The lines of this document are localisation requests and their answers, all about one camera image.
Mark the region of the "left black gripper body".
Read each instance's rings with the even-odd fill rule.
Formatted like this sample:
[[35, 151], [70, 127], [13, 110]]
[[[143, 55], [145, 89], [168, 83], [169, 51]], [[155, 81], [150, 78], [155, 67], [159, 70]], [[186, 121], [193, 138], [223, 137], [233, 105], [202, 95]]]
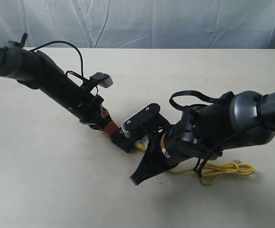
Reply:
[[91, 101], [80, 103], [78, 108], [84, 112], [80, 123], [94, 130], [106, 128], [110, 122], [110, 115], [108, 110], [102, 106], [103, 101], [101, 96], [95, 95]]

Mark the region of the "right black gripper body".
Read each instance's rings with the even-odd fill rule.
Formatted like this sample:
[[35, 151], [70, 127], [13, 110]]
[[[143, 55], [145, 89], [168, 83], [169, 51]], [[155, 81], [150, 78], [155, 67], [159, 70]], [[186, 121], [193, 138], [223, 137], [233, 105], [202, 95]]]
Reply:
[[175, 146], [172, 146], [171, 150], [167, 152], [170, 156], [169, 158], [163, 154], [161, 139], [164, 138], [164, 133], [172, 127], [173, 125], [165, 118], [150, 120], [142, 125], [142, 130], [148, 137], [148, 145], [140, 164], [130, 176], [131, 181], [135, 185], [139, 185], [147, 179], [160, 175], [190, 158], [190, 156], [179, 152]]

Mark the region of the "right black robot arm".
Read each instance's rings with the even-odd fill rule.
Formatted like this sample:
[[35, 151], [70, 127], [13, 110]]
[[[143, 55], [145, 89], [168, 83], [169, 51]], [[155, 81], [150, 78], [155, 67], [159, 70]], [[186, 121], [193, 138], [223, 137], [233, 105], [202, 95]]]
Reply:
[[209, 160], [224, 150], [264, 145], [275, 136], [275, 92], [227, 92], [211, 98], [201, 92], [174, 93], [170, 104], [182, 115], [171, 124], [151, 103], [122, 124], [126, 137], [143, 133], [146, 152], [131, 180], [135, 185], [171, 170], [181, 162], [197, 158], [194, 171], [200, 178]]

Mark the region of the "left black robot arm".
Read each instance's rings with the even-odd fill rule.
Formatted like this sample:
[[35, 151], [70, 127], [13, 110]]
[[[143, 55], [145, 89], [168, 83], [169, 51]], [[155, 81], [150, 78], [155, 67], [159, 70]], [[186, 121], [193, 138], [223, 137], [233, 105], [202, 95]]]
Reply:
[[94, 130], [113, 135], [117, 124], [103, 107], [104, 99], [91, 91], [97, 86], [108, 88], [113, 84], [110, 75], [97, 72], [86, 79], [80, 76], [77, 85], [56, 63], [41, 51], [25, 50], [17, 42], [7, 42], [0, 47], [0, 77], [16, 80], [33, 89], [39, 89], [65, 108], [80, 123]]

